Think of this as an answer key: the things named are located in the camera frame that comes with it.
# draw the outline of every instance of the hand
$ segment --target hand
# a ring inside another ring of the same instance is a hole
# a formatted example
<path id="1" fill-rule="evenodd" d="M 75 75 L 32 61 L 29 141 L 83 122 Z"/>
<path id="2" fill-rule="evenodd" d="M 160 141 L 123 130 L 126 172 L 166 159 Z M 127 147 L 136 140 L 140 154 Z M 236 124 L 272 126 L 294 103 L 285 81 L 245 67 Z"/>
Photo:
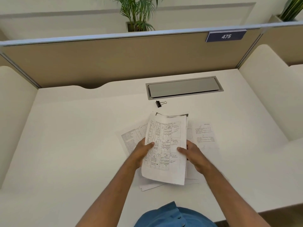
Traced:
<path id="1" fill-rule="evenodd" d="M 131 161 L 134 162 L 137 168 L 142 166 L 143 158 L 147 155 L 147 152 L 154 146 L 154 142 L 151 142 L 150 144 L 147 145 L 144 145 L 144 143 L 145 143 L 145 138 L 143 138 L 140 142 L 138 142 L 136 148 L 128 157 Z"/>
<path id="2" fill-rule="evenodd" d="M 211 168 L 212 163 L 202 154 L 200 149 L 197 147 L 196 144 L 192 143 L 191 141 L 186 141 L 187 149 L 182 147 L 177 147 L 177 150 L 184 154 L 188 160 L 194 164 L 196 170 L 201 173 L 205 174 L 206 171 Z"/>

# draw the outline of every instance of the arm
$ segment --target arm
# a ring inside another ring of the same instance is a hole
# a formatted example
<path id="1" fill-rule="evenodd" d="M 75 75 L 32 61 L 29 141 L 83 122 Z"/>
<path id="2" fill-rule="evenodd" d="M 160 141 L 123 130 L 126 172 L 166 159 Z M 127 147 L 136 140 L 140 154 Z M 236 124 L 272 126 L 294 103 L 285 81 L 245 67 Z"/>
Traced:
<path id="1" fill-rule="evenodd" d="M 89 207 L 76 227 L 116 227 L 137 168 L 154 143 L 144 145 L 142 139 L 114 178 Z"/>
<path id="2" fill-rule="evenodd" d="M 177 150 L 186 155 L 196 170 L 204 175 L 230 227 L 270 227 L 194 143 L 187 141 L 187 149 L 178 147 Z"/>

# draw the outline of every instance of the left hand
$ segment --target left hand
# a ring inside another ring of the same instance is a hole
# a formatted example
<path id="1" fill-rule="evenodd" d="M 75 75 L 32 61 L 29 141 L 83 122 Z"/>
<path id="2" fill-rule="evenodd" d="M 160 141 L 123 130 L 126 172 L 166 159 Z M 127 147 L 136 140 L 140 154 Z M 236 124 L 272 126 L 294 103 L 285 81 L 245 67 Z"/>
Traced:
<path id="1" fill-rule="evenodd" d="M 143 158 L 147 155 L 147 152 L 154 146 L 154 142 L 151 142 L 150 144 L 147 145 L 144 145 L 144 143 L 145 143 L 145 138 L 143 138 L 140 142 L 138 142 L 136 148 L 128 157 L 130 161 L 133 161 L 133 163 L 137 168 L 142 166 Z"/>

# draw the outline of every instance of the forearm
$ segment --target forearm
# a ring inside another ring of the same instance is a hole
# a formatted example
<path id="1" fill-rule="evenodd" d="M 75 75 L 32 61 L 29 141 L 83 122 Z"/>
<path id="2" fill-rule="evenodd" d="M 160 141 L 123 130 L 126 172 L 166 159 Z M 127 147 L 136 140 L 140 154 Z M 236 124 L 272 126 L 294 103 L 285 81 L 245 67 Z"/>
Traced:
<path id="1" fill-rule="evenodd" d="M 76 227 L 116 227 L 136 171 L 127 159 Z"/>
<path id="2" fill-rule="evenodd" d="M 270 227 L 212 164 L 204 177 L 230 227 Z"/>

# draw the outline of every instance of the stack of papers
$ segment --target stack of papers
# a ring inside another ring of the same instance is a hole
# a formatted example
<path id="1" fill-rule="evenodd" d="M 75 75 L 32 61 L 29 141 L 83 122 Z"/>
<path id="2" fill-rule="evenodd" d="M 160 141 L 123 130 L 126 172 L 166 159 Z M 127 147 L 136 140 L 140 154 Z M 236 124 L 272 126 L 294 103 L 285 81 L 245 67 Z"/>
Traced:
<path id="1" fill-rule="evenodd" d="M 194 142 L 210 160 L 220 158 L 210 123 L 191 121 L 188 114 L 164 116 L 152 113 L 149 120 L 138 122 L 116 134 L 127 156 L 144 137 L 145 144 L 155 143 L 136 173 L 142 191 L 166 183 L 206 183 L 194 165 L 177 151 L 178 146 L 186 148 L 186 139 Z"/>

